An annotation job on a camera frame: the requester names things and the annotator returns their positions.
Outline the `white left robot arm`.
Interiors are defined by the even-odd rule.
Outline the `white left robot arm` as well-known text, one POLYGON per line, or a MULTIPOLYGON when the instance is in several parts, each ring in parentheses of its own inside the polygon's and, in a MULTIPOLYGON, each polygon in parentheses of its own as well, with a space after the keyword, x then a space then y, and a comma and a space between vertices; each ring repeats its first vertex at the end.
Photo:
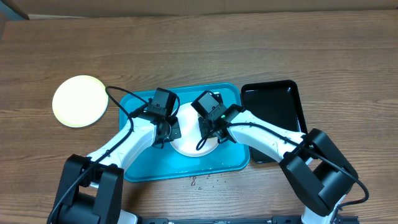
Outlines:
POLYGON ((71 155, 48 223, 139 223, 138 215, 121 208, 124 173, 145 149, 181 137, 179 108, 177 94, 158 88, 103 147, 86 157, 71 155))

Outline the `pink plate with sauce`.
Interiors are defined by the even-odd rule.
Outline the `pink plate with sauce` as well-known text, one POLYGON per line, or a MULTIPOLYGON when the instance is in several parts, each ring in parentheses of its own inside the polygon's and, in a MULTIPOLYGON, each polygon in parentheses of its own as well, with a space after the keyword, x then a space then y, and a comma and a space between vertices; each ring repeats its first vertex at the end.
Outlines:
POLYGON ((201 140, 199 117, 197 111, 191 106, 191 102, 181 105, 177 113, 181 137, 172 141, 171 145, 177 152, 184 156, 204 156, 218 146, 218 139, 213 137, 208 138, 199 151, 196 150, 196 146, 201 140))

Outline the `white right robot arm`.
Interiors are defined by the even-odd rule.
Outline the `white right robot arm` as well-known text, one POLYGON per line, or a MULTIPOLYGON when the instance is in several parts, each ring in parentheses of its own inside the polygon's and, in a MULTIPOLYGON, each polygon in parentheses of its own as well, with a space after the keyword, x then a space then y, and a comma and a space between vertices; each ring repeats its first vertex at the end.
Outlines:
POLYGON ((226 107, 220 95, 204 91, 192 103, 208 132, 200 150, 214 135, 261 151, 275 160, 296 196, 305 205, 302 223, 334 223, 343 199, 358 174, 332 140, 319 129, 308 134, 288 131, 254 116, 243 106, 226 107))

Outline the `yellow-green plate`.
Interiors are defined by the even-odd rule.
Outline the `yellow-green plate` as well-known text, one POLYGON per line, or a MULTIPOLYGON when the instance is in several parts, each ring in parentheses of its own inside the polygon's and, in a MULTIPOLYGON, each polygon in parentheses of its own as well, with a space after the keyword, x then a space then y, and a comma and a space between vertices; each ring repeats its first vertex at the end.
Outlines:
POLYGON ((108 102, 105 86, 99 79, 78 75, 57 88, 52 99, 52 111, 63 125, 83 128, 104 115, 108 102))

